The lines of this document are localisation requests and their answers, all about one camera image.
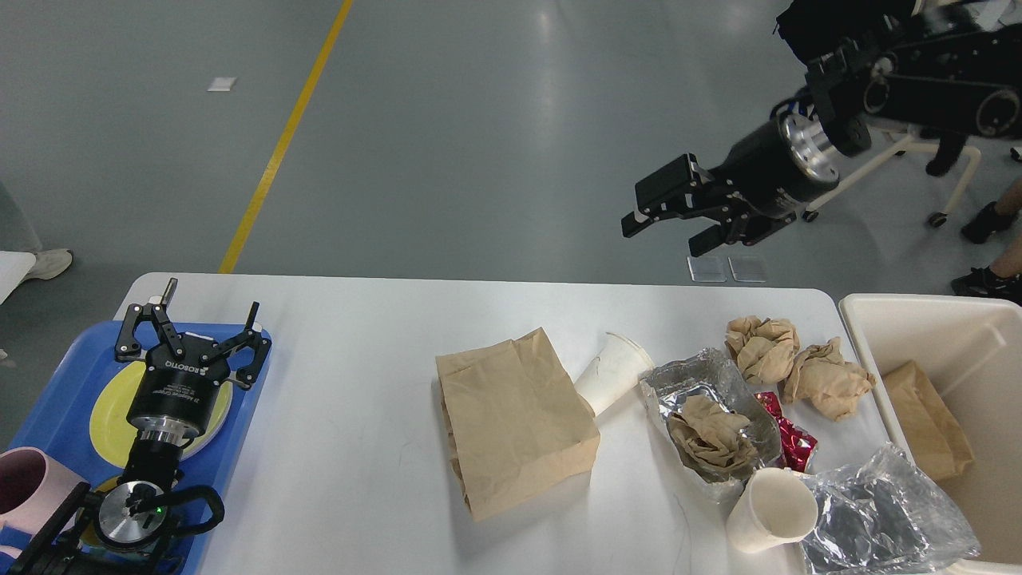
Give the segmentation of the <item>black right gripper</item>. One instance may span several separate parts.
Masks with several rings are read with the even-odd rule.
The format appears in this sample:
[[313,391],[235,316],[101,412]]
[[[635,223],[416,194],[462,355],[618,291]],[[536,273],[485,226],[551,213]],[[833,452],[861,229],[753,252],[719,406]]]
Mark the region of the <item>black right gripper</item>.
[[706,217],[715,225],[690,237],[689,254],[702,257],[722,245],[756,245],[797,219],[797,211],[839,185],[836,148],[820,121],[782,113],[731,146],[711,169],[730,189],[729,208],[709,196],[711,176],[685,153],[636,182],[636,206],[621,219],[625,239],[660,220]]

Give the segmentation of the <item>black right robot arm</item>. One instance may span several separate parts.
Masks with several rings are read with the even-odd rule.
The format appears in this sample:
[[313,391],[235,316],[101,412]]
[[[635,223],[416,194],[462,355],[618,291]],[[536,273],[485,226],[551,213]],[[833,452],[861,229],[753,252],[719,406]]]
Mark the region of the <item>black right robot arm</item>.
[[794,1],[778,35],[806,66],[797,101],[785,103],[731,146],[719,166],[683,154],[636,183],[625,237],[660,220],[708,218],[691,237],[694,257],[724,244],[752,245],[840,183],[835,154],[871,146],[866,124],[891,121],[934,129],[938,152],[956,159],[971,136],[1020,137],[1020,25],[982,29],[964,1]]

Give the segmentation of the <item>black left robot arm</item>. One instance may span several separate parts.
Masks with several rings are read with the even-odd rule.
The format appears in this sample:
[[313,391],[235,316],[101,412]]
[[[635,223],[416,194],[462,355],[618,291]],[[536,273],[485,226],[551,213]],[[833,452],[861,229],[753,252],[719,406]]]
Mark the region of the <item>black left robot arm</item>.
[[175,325],[162,295],[69,346],[2,456],[4,574],[194,574],[251,425],[271,336]]

